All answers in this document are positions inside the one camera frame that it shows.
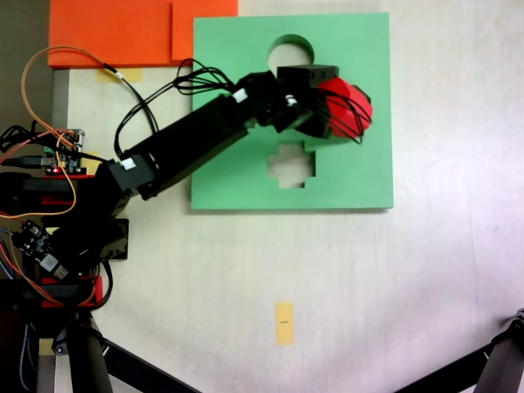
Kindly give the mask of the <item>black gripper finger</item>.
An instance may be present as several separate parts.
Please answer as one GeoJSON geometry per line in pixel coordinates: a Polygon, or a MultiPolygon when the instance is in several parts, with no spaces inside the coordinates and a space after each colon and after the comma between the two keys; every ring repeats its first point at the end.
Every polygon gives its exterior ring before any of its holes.
{"type": "Polygon", "coordinates": [[[332,135],[332,127],[321,116],[312,115],[295,130],[312,138],[328,139],[332,135]]]}
{"type": "Polygon", "coordinates": [[[311,65],[309,67],[309,86],[318,88],[322,83],[339,76],[339,68],[334,65],[311,65]]]}

